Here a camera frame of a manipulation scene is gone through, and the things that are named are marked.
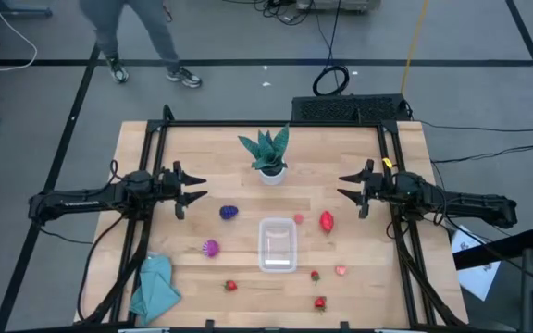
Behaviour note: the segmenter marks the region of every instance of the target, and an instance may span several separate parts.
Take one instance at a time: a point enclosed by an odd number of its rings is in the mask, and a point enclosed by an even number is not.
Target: potted plant
[[[252,167],[260,173],[260,178],[266,185],[278,185],[285,179],[287,164],[283,159],[289,141],[289,124],[275,136],[270,136],[270,131],[263,134],[258,131],[258,143],[238,136],[243,146],[254,156],[256,161]]]

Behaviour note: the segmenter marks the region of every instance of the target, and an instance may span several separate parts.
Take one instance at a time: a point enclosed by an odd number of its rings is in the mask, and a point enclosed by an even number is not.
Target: white pot
[[[258,170],[258,172],[260,173],[260,179],[265,185],[279,185],[285,179],[287,168],[284,167],[281,169],[281,172],[275,176],[267,176],[262,170]]]

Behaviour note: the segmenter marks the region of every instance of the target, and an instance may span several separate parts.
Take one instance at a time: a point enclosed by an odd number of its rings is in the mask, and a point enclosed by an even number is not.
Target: toy fruit
[[[318,274],[318,271],[312,271],[312,273],[310,273],[310,278],[312,278],[312,281],[317,284],[320,280],[320,274]]]
[[[320,313],[325,312],[326,311],[326,297],[320,296],[320,297],[316,298],[316,301],[314,302],[314,307]]]
[[[327,234],[334,228],[334,217],[329,211],[324,211],[320,216],[320,227]]]
[[[203,244],[203,253],[209,258],[213,258],[219,253],[219,244],[214,240],[206,241]]]
[[[337,272],[338,275],[343,276],[345,273],[347,273],[347,267],[345,266],[336,266],[334,270]]]
[[[302,224],[302,222],[304,222],[304,216],[301,214],[296,214],[293,216],[293,221],[295,221],[297,224]]]
[[[227,291],[234,291],[238,288],[236,282],[232,280],[227,280],[226,284],[223,286]]]
[[[235,217],[238,214],[238,207],[236,206],[223,206],[219,209],[219,215],[221,218],[228,220]]]

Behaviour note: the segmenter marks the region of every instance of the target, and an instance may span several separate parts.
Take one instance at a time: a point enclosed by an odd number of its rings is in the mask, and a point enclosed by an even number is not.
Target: sneaker
[[[125,83],[129,79],[129,73],[125,67],[122,66],[122,63],[117,56],[107,58],[106,63],[110,67],[110,75],[112,75],[112,80],[114,80],[116,83]]]
[[[181,67],[178,71],[168,71],[166,78],[172,82],[182,82],[189,88],[198,88],[203,84],[203,81],[198,76],[192,74],[188,69]]]

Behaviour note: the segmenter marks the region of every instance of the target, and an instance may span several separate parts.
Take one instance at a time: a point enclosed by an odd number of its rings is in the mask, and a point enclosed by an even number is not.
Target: gray floor
[[[516,0],[533,38],[533,1]],[[335,56],[405,58],[422,0],[383,0],[366,16],[342,16]],[[76,0],[51,3],[51,18],[13,19],[39,47],[39,59],[87,59],[93,47],[89,23]],[[286,27],[251,6],[217,0],[172,0],[174,39],[184,59],[326,58],[316,18]],[[333,16],[322,15],[331,33]],[[30,48],[0,22],[0,59],[26,59]],[[156,59],[143,25],[127,9],[119,30],[121,54]],[[502,0],[431,1],[421,31],[418,59],[522,59],[530,55]],[[116,85],[107,68],[94,71],[81,108],[58,189],[96,187],[108,174],[120,123],[160,116],[171,105],[178,119],[287,119],[291,99],[311,95],[321,67],[233,66],[191,68],[205,80],[201,90],[167,82],[162,68],[130,68],[127,85]],[[84,67],[33,67],[0,73],[0,303],[30,225],[28,198],[47,177]],[[400,67],[349,67],[347,93],[396,93]],[[533,128],[533,68],[411,68],[406,97],[415,118],[436,124]],[[426,129],[433,159],[498,152],[533,144],[532,134]],[[533,152],[440,166],[453,191],[499,193],[518,202],[519,224],[533,228]],[[47,228],[91,240],[96,215],[67,216]],[[503,235],[481,222],[465,221],[483,236]],[[42,236],[31,259],[8,329],[71,323],[88,246]],[[475,322],[517,326],[519,273],[502,265],[486,302],[466,295]]]

